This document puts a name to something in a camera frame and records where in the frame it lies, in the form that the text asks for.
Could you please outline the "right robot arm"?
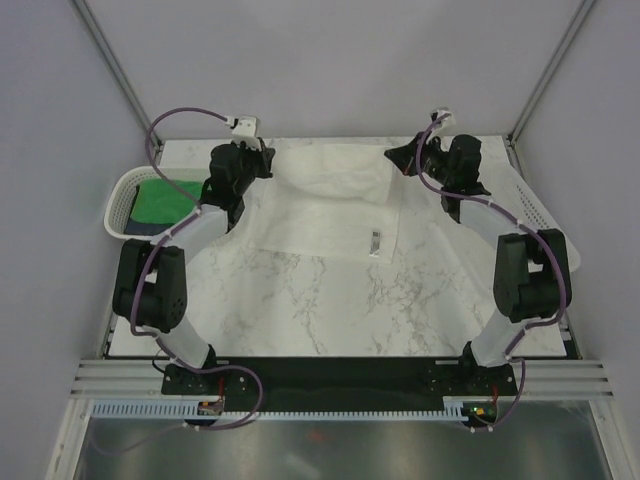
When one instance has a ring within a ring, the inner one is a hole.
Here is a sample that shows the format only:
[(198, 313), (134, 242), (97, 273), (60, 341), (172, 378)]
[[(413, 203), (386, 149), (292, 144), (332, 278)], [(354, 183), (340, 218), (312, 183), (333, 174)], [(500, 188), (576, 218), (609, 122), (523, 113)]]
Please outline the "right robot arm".
[(438, 198), (447, 235), (480, 239), (492, 252), (494, 311), (465, 344), (458, 385), (480, 394), (493, 383), (492, 369), (507, 364), (533, 329), (555, 324), (571, 301), (566, 239), (557, 228), (533, 230), (495, 202), (480, 179), (482, 142), (460, 134), (444, 147), (438, 136), (418, 133), (384, 156), (406, 177), (418, 178)]

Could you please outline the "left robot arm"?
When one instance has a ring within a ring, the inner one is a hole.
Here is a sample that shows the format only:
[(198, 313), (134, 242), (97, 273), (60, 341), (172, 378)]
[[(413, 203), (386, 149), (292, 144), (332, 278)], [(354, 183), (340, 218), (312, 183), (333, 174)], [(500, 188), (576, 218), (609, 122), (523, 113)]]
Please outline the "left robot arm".
[(152, 337), (185, 368), (184, 382), (197, 394), (219, 380), (215, 350), (187, 319), (186, 267), (213, 241), (229, 234), (244, 210), (244, 194), (257, 179), (272, 177), (275, 150), (257, 137), (212, 149), (200, 200), (184, 219), (149, 240), (122, 245), (112, 308), (131, 334)]

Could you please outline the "white fluffy towel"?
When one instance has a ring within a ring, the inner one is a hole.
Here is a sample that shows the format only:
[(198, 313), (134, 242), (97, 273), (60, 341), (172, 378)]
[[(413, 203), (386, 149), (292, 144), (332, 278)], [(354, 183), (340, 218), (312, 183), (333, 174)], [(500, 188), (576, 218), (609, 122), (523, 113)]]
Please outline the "white fluffy towel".
[(251, 207), (257, 250), (389, 264), (402, 204), (401, 175), (386, 148), (368, 144), (278, 146)]

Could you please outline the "green towel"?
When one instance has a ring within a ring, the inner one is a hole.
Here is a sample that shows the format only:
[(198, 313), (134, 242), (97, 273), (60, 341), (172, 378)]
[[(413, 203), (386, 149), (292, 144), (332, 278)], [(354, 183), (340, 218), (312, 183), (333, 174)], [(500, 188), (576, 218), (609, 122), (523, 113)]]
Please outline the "green towel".
[(159, 178), (143, 180), (135, 188), (129, 219), (136, 224), (171, 226), (191, 214), (203, 184), (180, 180), (176, 184), (187, 196)]

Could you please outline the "dark blue towel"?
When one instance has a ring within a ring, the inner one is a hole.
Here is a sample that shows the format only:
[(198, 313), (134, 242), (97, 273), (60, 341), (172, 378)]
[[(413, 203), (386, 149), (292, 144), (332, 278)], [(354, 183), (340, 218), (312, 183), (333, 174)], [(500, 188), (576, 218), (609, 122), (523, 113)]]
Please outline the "dark blue towel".
[(159, 224), (135, 220), (132, 216), (127, 219), (124, 234), (129, 236), (153, 237), (169, 229), (171, 224)]

